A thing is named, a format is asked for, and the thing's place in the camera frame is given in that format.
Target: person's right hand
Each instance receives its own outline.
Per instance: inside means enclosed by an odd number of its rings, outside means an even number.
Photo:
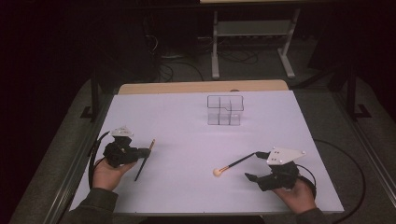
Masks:
[[[284,189],[273,189],[273,192],[288,206],[294,214],[301,214],[317,207],[315,199],[304,181],[297,179],[290,191]]]

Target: shelf leg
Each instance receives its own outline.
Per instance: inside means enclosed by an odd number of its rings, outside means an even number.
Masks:
[[[294,10],[294,15],[290,22],[286,43],[283,46],[283,48],[277,50],[277,52],[279,54],[280,61],[282,62],[283,67],[285,68],[286,75],[288,76],[288,78],[295,78],[295,75],[294,75],[293,69],[291,68],[287,54],[288,54],[291,39],[293,38],[294,29],[297,25],[297,20],[298,20],[299,15],[300,15],[300,9],[297,8]]]

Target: sleeve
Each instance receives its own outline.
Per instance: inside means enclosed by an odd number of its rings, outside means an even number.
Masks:
[[[297,224],[329,224],[322,211],[318,208],[297,215],[296,221]]]
[[[61,224],[112,223],[118,194],[106,189],[91,189],[87,198],[74,210],[68,212]]]

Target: dark background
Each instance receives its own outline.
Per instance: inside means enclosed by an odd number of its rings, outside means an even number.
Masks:
[[[74,4],[100,4],[96,2],[0,2],[2,139],[6,143],[1,149],[1,223],[9,221],[68,107],[93,71],[107,92],[126,82],[150,82],[156,76],[156,63],[145,34],[156,35],[174,48],[193,50],[196,36],[211,32],[210,11],[157,11],[148,17],[147,12],[73,10]],[[108,7],[133,1],[109,2],[101,1]],[[352,59],[359,76],[394,119],[395,8],[392,1],[304,8],[294,36],[319,39],[310,64],[314,68]],[[261,13],[230,11],[225,16],[256,19]]]

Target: person's left hand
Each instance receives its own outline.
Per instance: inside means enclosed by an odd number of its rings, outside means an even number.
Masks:
[[[136,164],[133,162],[114,168],[107,163],[106,158],[97,162],[99,163],[93,173],[92,187],[110,191],[117,187],[122,176]]]

